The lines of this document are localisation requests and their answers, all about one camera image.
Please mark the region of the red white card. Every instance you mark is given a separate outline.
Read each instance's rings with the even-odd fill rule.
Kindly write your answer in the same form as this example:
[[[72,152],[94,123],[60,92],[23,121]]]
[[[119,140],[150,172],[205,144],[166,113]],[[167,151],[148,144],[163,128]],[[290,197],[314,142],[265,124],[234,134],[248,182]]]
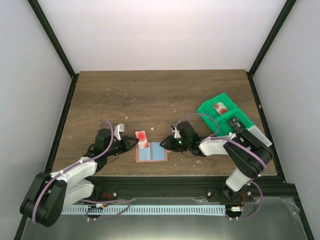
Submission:
[[[149,147],[147,134],[144,130],[136,131],[135,136],[138,139],[138,148],[139,149],[145,149]]]
[[[225,113],[227,113],[229,110],[222,102],[217,102],[213,104],[213,108],[216,110],[216,112],[221,116]]]

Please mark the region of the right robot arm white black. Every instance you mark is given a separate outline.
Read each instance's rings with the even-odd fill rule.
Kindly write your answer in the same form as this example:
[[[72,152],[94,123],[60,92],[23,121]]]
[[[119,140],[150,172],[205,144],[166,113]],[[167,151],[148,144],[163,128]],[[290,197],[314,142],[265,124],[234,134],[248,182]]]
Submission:
[[[172,125],[172,135],[160,142],[171,152],[191,152],[193,156],[228,155],[236,168],[221,187],[225,199],[233,200],[240,190],[267,170],[273,160],[271,142],[262,141],[263,134],[246,129],[240,122],[231,124],[233,132],[225,136],[200,136],[188,121]]]

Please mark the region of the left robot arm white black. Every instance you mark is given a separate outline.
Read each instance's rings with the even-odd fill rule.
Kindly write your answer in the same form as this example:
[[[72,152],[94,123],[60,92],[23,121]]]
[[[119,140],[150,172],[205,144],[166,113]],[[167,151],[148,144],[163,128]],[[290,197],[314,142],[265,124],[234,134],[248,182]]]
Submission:
[[[108,157],[124,154],[139,142],[135,136],[121,133],[118,129],[100,129],[78,161],[56,172],[38,173],[20,205],[20,214],[34,224],[50,227],[65,208],[89,198],[95,186],[87,178],[98,173],[108,163]]]

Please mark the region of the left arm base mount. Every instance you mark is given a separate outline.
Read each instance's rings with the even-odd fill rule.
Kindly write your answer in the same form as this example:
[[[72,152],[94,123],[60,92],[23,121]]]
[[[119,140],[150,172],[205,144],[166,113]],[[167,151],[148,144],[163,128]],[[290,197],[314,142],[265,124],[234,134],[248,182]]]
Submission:
[[[89,197],[86,197],[85,200],[94,201],[94,202],[103,202],[115,200],[118,195],[118,188],[111,185],[95,185],[93,192]]]

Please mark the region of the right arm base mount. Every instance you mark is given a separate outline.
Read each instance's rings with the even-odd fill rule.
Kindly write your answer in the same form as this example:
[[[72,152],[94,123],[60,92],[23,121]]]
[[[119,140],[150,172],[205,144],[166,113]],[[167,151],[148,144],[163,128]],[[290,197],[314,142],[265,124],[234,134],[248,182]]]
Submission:
[[[251,199],[243,191],[232,191],[226,185],[210,185],[206,188],[206,197],[211,202],[219,202],[220,204],[238,204],[243,200],[249,201]]]

